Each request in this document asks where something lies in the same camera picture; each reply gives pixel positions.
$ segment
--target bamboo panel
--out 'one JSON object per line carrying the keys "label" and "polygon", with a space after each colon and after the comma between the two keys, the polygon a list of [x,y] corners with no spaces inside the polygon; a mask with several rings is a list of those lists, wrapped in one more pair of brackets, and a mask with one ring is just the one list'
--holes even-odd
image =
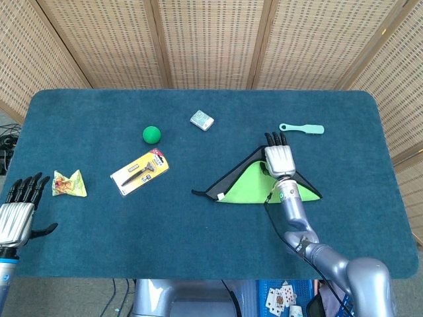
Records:
{"label": "bamboo panel", "polygon": [[410,225],[418,227],[423,221],[423,161],[398,172],[397,180]]}
{"label": "bamboo panel", "polygon": [[163,86],[145,1],[40,0],[40,4],[95,88]]}
{"label": "bamboo panel", "polygon": [[259,89],[333,89],[395,0],[280,1]]}
{"label": "bamboo panel", "polygon": [[419,1],[351,86],[375,97],[392,157],[423,141],[422,87],[423,1]]}
{"label": "bamboo panel", "polygon": [[90,87],[29,1],[0,1],[0,104],[22,122],[45,88]]}
{"label": "bamboo panel", "polygon": [[263,0],[159,1],[175,88],[247,87]]}

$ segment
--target robot finger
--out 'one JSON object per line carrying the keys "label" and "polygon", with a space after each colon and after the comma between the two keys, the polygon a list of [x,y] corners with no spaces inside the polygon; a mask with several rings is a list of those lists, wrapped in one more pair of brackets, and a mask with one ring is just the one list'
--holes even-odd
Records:
{"label": "robot finger", "polygon": [[24,181],[20,184],[20,186],[18,188],[18,194],[16,195],[13,202],[18,203],[18,202],[23,201],[24,195],[26,193],[26,189],[27,189],[28,184],[31,181],[31,179],[32,179],[32,176],[29,176],[29,177],[25,178]]}
{"label": "robot finger", "polygon": [[20,183],[22,183],[21,178],[19,178],[15,183],[13,183],[11,189],[7,193],[6,203],[11,203],[12,201],[15,200],[15,197],[16,197],[16,194],[18,192],[18,187],[19,187]]}
{"label": "robot finger", "polygon": [[32,177],[31,181],[28,184],[28,188],[26,189],[25,196],[23,198],[24,203],[30,202],[32,195],[34,194],[35,187],[37,186],[37,182],[41,178],[41,176],[42,176],[42,173],[40,172],[35,174],[34,177]]}
{"label": "robot finger", "polygon": [[273,147],[275,143],[273,142],[272,136],[269,133],[264,134],[267,139],[267,144],[269,144],[269,147]]}
{"label": "robot finger", "polygon": [[273,134],[273,138],[275,139],[275,144],[282,145],[282,143],[280,142],[279,135],[276,132],[272,132],[272,134]]}

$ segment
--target black cable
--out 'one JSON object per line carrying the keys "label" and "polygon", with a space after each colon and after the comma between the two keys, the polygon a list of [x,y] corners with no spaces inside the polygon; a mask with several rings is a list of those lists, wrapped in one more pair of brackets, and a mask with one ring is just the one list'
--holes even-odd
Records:
{"label": "black cable", "polygon": [[134,308],[134,304],[132,304],[131,305],[131,309],[130,309],[130,311],[128,312],[128,314],[126,315],[126,317],[130,317],[131,316],[131,313],[132,313],[132,309]]}
{"label": "black cable", "polygon": [[[272,193],[269,194],[269,196],[267,197],[266,202],[264,202],[264,208],[266,210],[267,216],[269,217],[270,222],[272,223],[272,227],[274,229],[274,231],[276,232],[276,234],[278,235],[279,239],[288,246],[288,248],[290,248],[295,254],[298,255],[298,251],[291,245],[288,243],[287,240],[285,240],[285,238],[278,232],[275,222],[273,221],[272,217],[269,214],[269,210],[267,208],[267,201],[270,200],[270,198],[272,198]],[[333,293],[333,295],[336,297],[337,301],[339,302],[339,304],[343,307],[343,309],[345,310],[345,312],[350,316],[353,317],[350,310],[345,306],[345,304],[342,302],[342,300],[339,298],[339,296],[336,294],[335,290],[333,289],[332,285],[329,283],[329,281],[327,280],[327,278],[323,275],[323,273],[313,264],[311,263],[307,258],[303,258],[303,260],[308,263],[321,277],[323,280],[325,280],[326,284],[328,285],[330,291]]]}
{"label": "black cable", "polygon": [[100,317],[102,317],[104,315],[104,313],[106,312],[106,309],[108,308],[108,305],[110,305],[110,303],[112,302],[112,300],[114,299],[114,297],[116,295],[116,283],[114,282],[114,279],[112,279],[112,281],[113,281],[113,295],[108,300],[106,306],[104,307],[103,311],[101,312]]}
{"label": "black cable", "polygon": [[[132,281],[134,282],[134,288],[136,288],[137,286],[137,280],[136,279],[132,279]],[[135,290],[134,292],[129,292],[128,294],[135,294],[137,291]],[[134,309],[134,301],[132,301],[132,305],[130,308],[130,311],[128,312],[128,314],[126,315],[126,317],[130,317],[130,314],[132,312],[132,309]]]}
{"label": "black cable", "polygon": [[235,296],[235,293],[228,288],[228,286],[226,285],[224,280],[221,279],[221,281],[222,281],[223,285],[225,285],[225,288],[226,288],[227,292],[229,293],[229,296],[232,299],[233,305],[235,306],[235,310],[237,311],[237,317],[243,317],[243,315],[241,313],[241,308],[239,307],[238,299]]}
{"label": "black cable", "polygon": [[125,300],[126,300],[126,297],[128,296],[128,293],[129,292],[130,292],[130,282],[128,281],[128,279],[126,279],[126,293],[125,293],[124,299],[123,299],[123,301],[122,301],[122,303],[120,305],[119,313],[118,313],[117,317],[119,317],[120,314],[122,313],[122,309],[123,309],[123,307],[125,305]]}

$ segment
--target table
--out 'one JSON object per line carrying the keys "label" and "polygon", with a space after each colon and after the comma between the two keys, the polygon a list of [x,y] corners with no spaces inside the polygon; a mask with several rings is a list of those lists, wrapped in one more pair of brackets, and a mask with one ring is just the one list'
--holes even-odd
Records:
{"label": "table", "polygon": [[[198,109],[215,118],[204,132]],[[323,195],[305,203],[321,242],[348,258],[385,262],[394,278],[418,262],[374,99],[362,91],[76,90],[38,92],[22,128],[5,190],[37,172],[81,170],[88,196],[51,196],[34,229],[51,235],[19,250],[17,274],[161,279],[310,279],[286,254],[262,205],[216,203],[205,190],[280,123],[322,124],[323,135],[287,132],[297,170]],[[156,125],[170,169],[122,197],[110,175],[153,147]]]}

